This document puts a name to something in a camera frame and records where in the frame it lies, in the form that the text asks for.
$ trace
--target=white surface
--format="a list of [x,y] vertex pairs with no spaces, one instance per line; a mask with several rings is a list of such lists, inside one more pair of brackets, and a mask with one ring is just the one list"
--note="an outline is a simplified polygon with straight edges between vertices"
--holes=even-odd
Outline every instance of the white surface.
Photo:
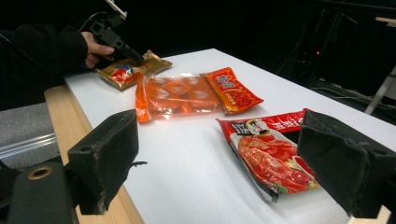
[[[173,66],[159,76],[199,74],[231,67],[264,102],[248,112],[154,120],[139,124],[139,154],[124,186],[143,220],[163,223],[348,223],[346,212],[324,189],[281,195],[266,202],[227,145],[219,119],[277,115],[303,108],[340,119],[386,147],[396,148],[396,126],[339,104],[216,49],[165,58]],[[96,73],[66,78],[92,127],[134,108],[135,87],[123,92]]]

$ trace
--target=metal stand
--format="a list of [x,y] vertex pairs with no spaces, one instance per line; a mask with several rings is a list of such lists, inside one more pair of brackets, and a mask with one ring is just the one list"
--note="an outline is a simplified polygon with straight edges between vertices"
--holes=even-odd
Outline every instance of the metal stand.
[[381,87],[376,92],[372,102],[367,106],[364,113],[370,114],[370,115],[373,113],[376,106],[379,104],[379,102],[382,100],[384,95],[387,93],[389,87],[391,86],[391,84],[394,81],[394,78],[396,78],[396,65],[393,68],[393,70],[390,72],[390,74],[387,76],[387,78],[385,78],[385,81],[382,83]]

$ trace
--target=red packaging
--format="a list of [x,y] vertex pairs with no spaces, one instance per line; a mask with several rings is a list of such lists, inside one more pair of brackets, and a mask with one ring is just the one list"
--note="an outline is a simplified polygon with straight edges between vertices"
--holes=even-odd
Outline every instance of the red packaging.
[[268,201],[319,187],[287,136],[301,130],[302,111],[255,119],[217,119],[224,136]]

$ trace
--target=noodle package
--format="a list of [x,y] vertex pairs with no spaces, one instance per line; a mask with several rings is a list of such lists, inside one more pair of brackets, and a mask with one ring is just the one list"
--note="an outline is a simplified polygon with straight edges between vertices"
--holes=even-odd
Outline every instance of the noodle package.
[[256,119],[217,119],[233,153],[267,201],[319,188],[313,171],[297,154],[305,111]]
[[149,77],[171,65],[171,62],[161,59],[151,50],[148,50],[143,55],[143,62],[140,65],[133,64],[130,59],[122,59],[104,69],[96,69],[96,71],[105,82],[122,91],[136,84],[138,73]]
[[226,67],[199,76],[145,77],[137,75],[137,120],[170,119],[223,111],[242,113],[263,102]]

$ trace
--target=human hand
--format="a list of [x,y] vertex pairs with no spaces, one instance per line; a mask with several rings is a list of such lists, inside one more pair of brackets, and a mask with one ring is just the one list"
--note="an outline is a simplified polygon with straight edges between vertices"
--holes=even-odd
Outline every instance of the human hand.
[[88,54],[85,59],[85,65],[88,68],[94,68],[97,63],[100,61],[100,56],[113,61],[114,58],[109,56],[114,52],[114,48],[111,48],[107,45],[100,45],[94,41],[93,34],[90,32],[81,32],[82,36],[84,36],[85,41],[88,46]]

